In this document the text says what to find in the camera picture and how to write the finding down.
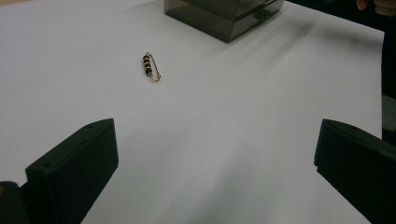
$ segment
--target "finger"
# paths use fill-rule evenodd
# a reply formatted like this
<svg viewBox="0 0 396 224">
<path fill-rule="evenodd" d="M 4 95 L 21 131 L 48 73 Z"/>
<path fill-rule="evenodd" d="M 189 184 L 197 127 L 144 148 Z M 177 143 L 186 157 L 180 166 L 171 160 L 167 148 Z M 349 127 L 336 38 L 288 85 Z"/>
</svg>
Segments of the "finger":
<svg viewBox="0 0 396 224">
<path fill-rule="evenodd" d="M 379 7 L 396 9 L 396 0 L 374 0 L 374 4 Z"/>
<path fill-rule="evenodd" d="M 364 10 L 369 5 L 369 0 L 356 0 L 356 6 L 359 10 Z"/>
<path fill-rule="evenodd" d="M 375 12 L 379 15 L 384 16 L 395 16 L 396 8 L 388 8 L 388 7 L 376 7 Z"/>
</svg>

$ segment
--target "table surface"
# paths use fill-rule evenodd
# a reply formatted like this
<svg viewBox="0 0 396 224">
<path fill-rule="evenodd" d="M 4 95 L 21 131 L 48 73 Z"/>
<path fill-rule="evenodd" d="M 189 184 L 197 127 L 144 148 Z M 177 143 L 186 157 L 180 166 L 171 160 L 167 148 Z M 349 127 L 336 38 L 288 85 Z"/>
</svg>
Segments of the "table surface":
<svg viewBox="0 0 396 224">
<path fill-rule="evenodd" d="M 115 120 L 120 167 L 83 223 L 369 223 L 313 161 L 322 119 L 380 136 L 381 32 L 285 2 L 225 44 L 163 1 L 36 0 L 0 7 L 0 36 L 0 180 Z"/>
</svg>

